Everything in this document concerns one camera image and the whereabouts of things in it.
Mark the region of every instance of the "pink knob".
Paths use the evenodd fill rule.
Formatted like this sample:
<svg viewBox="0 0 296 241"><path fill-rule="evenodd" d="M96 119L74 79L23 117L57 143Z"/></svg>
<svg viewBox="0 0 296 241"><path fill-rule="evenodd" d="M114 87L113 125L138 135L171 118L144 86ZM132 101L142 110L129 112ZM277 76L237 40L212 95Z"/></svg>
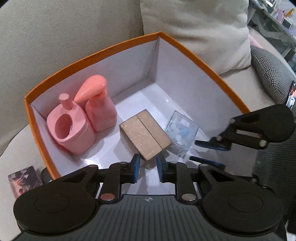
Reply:
<svg viewBox="0 0 296 241"><path fill-rule="evenodd" d="M72 100L70 99L70 96L66 93L59 95L59 102L66 110L70 110L73 108Z"/></svg>

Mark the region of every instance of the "pink fabric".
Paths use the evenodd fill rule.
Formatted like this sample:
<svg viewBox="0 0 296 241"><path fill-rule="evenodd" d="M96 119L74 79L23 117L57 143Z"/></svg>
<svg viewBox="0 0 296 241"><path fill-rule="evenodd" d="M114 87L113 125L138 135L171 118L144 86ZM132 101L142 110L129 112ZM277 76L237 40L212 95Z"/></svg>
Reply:
<svg viewBox="0 0 296 241"><path fill-rule="evenodd" d="M250 45L263 49L263 47L257 42L256 39L254 39L253 36L249 35L249 40L250 40Z"/></svg>

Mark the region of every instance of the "clear plastic container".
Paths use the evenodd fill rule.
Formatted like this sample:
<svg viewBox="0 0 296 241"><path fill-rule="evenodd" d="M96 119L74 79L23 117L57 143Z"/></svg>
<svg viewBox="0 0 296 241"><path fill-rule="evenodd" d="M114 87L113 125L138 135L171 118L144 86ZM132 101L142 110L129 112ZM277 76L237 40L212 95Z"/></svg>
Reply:
<svg viewBox="0 0 296 241"><path fill-rule="evenodd" d="M198 132L198 125L175 111L168 121L165 132L173 142L166 150L181 156L190 149Z"/></svg>

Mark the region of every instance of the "oval opening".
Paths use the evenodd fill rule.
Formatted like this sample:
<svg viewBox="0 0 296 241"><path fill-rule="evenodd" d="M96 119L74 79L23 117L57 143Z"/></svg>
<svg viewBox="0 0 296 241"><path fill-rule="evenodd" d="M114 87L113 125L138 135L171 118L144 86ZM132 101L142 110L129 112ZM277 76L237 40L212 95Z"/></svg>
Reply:
<svg viewBox="0 0 296 241"><path fill-rule="evenodd" d="M55 133L58 138L65 139L71 132L72 119L68 114L61 115L55 125Z"/></svg>

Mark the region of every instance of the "open storage box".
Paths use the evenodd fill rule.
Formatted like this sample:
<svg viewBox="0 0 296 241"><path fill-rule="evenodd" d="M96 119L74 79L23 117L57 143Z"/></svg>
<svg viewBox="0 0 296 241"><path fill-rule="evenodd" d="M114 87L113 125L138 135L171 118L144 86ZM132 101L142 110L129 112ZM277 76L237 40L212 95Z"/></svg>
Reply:
<svg viewBox="0 0 296 241"><path fill-rule="evenodd" d="M47 130L46 118L59 104L61 93L74 98L83 82L94 74L107 79L108 93L118 112L117 124L97 133L95 144L75 156L55 143ZM197 139L200 140L217 136L227 127L230 118L249 112L216 73L163 32L131 39L81 59L44 80L24 101L35 141L53 178L90 164L108 168L115 162L129 162L132 155L120 139L119 124L143 109L147 109L162 128L177 110L199 125ZM223 162L226 171L238 175L251 174L256 157L255 150L239 145L233 145L229 152L192 146L190 152ZM172 154L167 158L178 159ZM179 161L197 167L186 159ZM159 182L156 163L152 160L141 167L136 184L123 187L124 192L174 194L175 187Z"/></svg>

